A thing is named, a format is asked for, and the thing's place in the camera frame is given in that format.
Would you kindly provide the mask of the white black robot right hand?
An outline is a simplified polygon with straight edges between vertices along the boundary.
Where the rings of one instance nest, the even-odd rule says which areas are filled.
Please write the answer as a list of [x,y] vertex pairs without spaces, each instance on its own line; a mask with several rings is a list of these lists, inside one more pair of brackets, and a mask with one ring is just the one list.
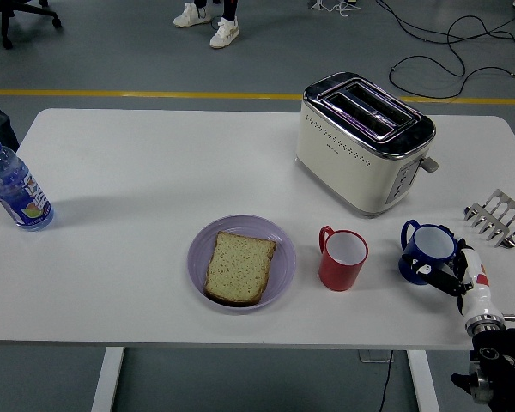
[[478,253],[447,227],[406,221],[400,234],[403,255],[398,261],[401,275],[416,285],[430,285],[455,297],[474,335],[480,328],[505,327],[501,311],[492,302],[488,277]]

